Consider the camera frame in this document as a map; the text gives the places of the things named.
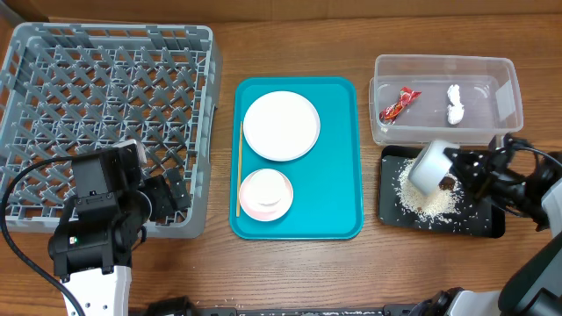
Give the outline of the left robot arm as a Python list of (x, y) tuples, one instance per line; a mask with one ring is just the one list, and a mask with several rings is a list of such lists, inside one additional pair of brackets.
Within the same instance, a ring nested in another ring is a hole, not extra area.
[(71, 160), (76, 193), (64, 205), (48, 253), (68, 290), (68, 314), (126, 315), (132, 254), (148, 237), (146, 222), (190, 207), (177, 169), (146, 178), (135, 145)]

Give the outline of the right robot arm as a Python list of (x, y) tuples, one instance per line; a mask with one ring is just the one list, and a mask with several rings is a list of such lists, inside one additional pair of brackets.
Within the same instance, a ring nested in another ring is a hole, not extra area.
[(559, 315), (561, 313), (561, 154), (545, 153), (506, 134), (485, 151), (464, 150), (444, 140), (417, 156), (409, 182), (424, 195), (452, 173), (476, 201), (532, 219), (552, 239), (501, 291), (442, 291), (420, 303), (417, 315)]

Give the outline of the white paper cup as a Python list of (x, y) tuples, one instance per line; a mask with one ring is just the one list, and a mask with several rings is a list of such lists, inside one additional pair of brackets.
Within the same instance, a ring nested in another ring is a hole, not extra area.
[(258, 170), (250, 179), (249, 195), (259, 205), (274, 205), (282, 197), (285, 180), (274, 169)]

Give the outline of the red snack wrapper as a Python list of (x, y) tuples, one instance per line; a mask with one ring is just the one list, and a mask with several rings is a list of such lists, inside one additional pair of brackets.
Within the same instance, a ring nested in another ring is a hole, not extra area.
[(379, 119), (383, 124), (393, 124), (397, 117), (411, 104), (413, 103), (422, 93), (420, 91), (412, 90), (404, 86), (400, 90), (400, 95), (398, 101), (386, 107), (379, 113)]

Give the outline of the grey bowl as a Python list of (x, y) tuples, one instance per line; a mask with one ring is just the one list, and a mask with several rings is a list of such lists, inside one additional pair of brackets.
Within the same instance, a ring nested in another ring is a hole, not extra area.
[(449, 172), (452, 161), (445, 149), (459, 149), (459, 145), (445, 140), (430, 142), (417, 156), (409, 173), (409, 182), (424, 196), (431, 195)]

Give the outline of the rice pile with food scrap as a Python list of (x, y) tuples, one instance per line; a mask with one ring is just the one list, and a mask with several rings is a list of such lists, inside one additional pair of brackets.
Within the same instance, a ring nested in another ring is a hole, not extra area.
[(458, 179), (450, 172), (444, 180), (451, 180), (452, 187), (445, 189), (439, 187), (429, 196), (424, 196), (408, 180), (408, 173), (414, 165), (414, 159), (399, 159), (394, 185), (394, 190), (400, 200), (403, 214), (413, 213), (423, 221), (441, 221), (450, 223), (450, 216), (460, 213), (460, 204), (464, 201), (464, 193), (461, 190)]

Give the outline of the white tissue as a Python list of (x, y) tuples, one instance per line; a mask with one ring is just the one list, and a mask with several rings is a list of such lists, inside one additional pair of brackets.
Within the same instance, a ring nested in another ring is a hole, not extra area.
[(460, 87), (458, 84), (452, 84), (447, 90), (449, 104), (447, 106), (447, 120), (450, 125), (458, 125), (464, 115), (465, 108), (460, 100)]

